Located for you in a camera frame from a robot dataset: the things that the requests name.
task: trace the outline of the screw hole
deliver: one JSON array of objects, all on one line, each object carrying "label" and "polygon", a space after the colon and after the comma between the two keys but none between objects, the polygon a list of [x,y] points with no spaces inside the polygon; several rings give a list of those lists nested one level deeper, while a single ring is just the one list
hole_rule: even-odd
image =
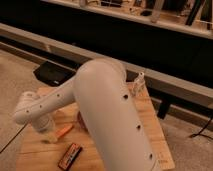
[{"label": "screw hole", "polygon": [[141,126],[140,126],[140,125],[138,125],[138,126],[137,126],[137,130],[140,130],[140,129],[141,129]]},{"label": "screw hole", "polygon": [[150,160],[152,160],[152,157],[153,157],[153,155],[152,155],[152,154],[150,154],[150,155],[149,155],[149,159],[150,159]]},{"label": "screw hole", "polygon": [[127,94],[125,94],[124,96],[123,96],[123,98],[125,99],[125,100],[127,100],[128,99],[128,95]]}]

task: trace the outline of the small white object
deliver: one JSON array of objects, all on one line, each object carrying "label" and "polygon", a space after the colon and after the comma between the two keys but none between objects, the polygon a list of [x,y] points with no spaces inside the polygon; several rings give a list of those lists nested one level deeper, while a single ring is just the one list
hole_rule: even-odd
[{"label": "small white object", "polygon": [[140,72],[133,82],[132,95],[137,96],[145,86],[144,72]]}]

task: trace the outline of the gray floor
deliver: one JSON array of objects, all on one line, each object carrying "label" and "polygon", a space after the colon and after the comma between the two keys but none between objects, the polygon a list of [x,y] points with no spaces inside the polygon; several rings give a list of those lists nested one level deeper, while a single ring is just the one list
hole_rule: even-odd
[{"label": "gray floor", "polygon": [[[33,70],[37,67],[38,65],[35,63],[0,50],[0,150],[21,128],[14,124],[11,118],[11,112],[21,92],[45,86],[33,75]],[[196,114],[188,117],[186,111],[178,114],[178,112],[170,110],[169,113],[166,119],[161,120],[160,123],[175,161],[176,168],[174,170],[212,171],[213,141],[204,137],[188,138],[188,135],[200,129],[196,125],[199,119],[194,121],[194,117],[192,117]],[[206,130],[205,134],[213,137],[210,130]],[[20,150],[22,137],[22,135],[18,136],[0,154],[0,171],[15,170],[15,161]]]}]

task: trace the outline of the black cable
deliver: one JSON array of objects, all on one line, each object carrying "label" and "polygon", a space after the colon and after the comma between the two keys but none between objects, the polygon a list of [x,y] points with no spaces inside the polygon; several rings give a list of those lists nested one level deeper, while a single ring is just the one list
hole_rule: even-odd
[{"label": "black cable", "polygon": [[209,124],[211,123],[212,120],[213,120],[213,114],[211,115],[211,117],[210,117],[209,121],[206,123],[206,125],[204,125],[204,127],[203,127],[198,133],[192,134],[192,135],[190,135],[189,137],[190,137],[190,138],[194,138],[194,137],[196,137],[196,136],[203,136],[203,137],[206,137],[206,138],[209,138],[209,139],[213,140],[212,137],[210,137],[210,136],[208,136],[208,135],[202,134],[202,132],[209,126]]},{"label": "black cable", "polygon": [[4,148],[0,151],[0,154],[2,153],[2,152],[4,152],[4,150],[13,142],[13,140],[24,130],[24,128],[27,126],[27,124],[26,125],[24,125],[17,133],[16,133],[16,135],[4,146]]}]

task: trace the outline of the wooden table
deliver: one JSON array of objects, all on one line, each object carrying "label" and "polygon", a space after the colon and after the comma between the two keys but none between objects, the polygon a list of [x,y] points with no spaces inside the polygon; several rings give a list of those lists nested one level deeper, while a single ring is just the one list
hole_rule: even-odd
[{"label": "wooden table", "polygon": [[[52,88],[40,88],[38,93],[45,95],[51,90]],[[145,88],[134,101],[162,170],[174,168],[172,156],[147,89]],[[105,170],[93,140],[77,122],[77,113],[78,107],[76,104],[71,104],[54,113],[56,129],[63,128],[69,123],[74,125],[74,128],[55,144],[44,143],[42,141],[43,136],[37,134],[28,125],[17,160],[17,171],[59,171],[57,164],[72,142],[76,142],[83,147],[83,151],[71,167],[72,171]]]}]

